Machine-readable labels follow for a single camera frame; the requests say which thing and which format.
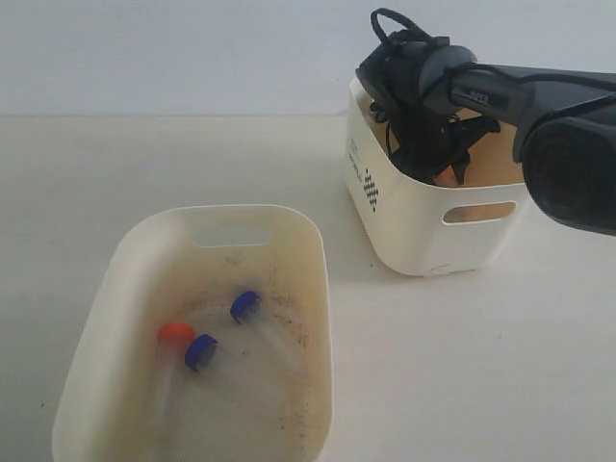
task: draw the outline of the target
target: white table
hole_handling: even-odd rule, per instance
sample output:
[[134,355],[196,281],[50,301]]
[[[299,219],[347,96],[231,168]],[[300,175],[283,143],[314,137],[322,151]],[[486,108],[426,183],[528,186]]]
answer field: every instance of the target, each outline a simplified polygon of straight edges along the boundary
[[323,234],[335,416],[322,461],[613,460],[616,240],[533,207],[491,268],[403,277],[372,252],[344,146],[343,117],[0,119],[0,460],[51,460],[124,233],[220,203],[288,205]]

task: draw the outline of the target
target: blue cap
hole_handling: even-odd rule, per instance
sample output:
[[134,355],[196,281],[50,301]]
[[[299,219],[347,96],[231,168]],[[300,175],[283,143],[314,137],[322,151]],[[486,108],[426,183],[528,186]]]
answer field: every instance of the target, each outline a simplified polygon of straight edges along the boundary
[[240,319],[242,318],[242,314],[245,309],[260,299],[261,298],[255,292],[244,292],[238,296],[233,302],[233,305],[231,305],[231,316],[235,321],[241,322]]
[[199,335],[194,339],[184,355],[184,364],[193,371],[199,370],[199,365],[207,364],[216,351],[217,341],[208,334]]

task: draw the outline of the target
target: centrifuge tube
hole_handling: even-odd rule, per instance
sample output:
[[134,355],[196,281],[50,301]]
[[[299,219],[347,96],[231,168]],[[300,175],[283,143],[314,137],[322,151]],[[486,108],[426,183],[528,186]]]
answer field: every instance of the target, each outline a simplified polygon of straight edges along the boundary
[[282,369],[297,382],[306,380],[304,353],[291,332],[264,306],[254,292],[245,292],[233,302],[231,316],[252,328],[280,360]]
[[153,445],[148,461],[167,460],[170,431],[174,427],[174,411],[179,395],[180,374],[184,371],[184,355],[193,341],[192,327],[181,322],[164,325],[158,332],[158,351],[151,420]]
[[221,347],[217,340],[203,334],[192,341],[185,364],[217,386],[232,392],[261,417],[278,419],[287,414],[287,400],[282,384],[249,367]]

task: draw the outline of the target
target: orange cap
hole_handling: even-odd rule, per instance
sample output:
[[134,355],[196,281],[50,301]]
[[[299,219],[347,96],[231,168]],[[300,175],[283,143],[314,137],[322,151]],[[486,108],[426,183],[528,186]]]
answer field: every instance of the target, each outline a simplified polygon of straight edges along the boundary
[[158,341],[166,344],[188,345],[194,340],[196,332],[183,322],[165,324],[158,331]]

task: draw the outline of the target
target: small basket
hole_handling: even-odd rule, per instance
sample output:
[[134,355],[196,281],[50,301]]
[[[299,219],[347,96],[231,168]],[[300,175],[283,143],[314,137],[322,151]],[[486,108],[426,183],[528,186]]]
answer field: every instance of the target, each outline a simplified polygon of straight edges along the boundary
[[[511,158],[515,128],[501,125],[470,150],[459,188],[440,188],[397,170],[385,150],[386,124],[372,120],[372,100],[350,84],[345,181],[378,258],[403,274],[475,270],[494,262],[530,201]],[[461,118],[476,116],[470,111]]]
[[262,422],[208,395],[196,378],[178,413],[172,460],[315,460],[332,418],[321,234],[285,207],[228,205],[163,212],[119,244],[64,385],[52,434],[55,462],[144,460],[158,329],[199,312],[195,319],[205,320],[205,333],[238,355],[250,353],[229,315],[246,290],[276,307],[276,316],[293,320],[289,329],[304,345],[308,384],[294,389],[290,417]]

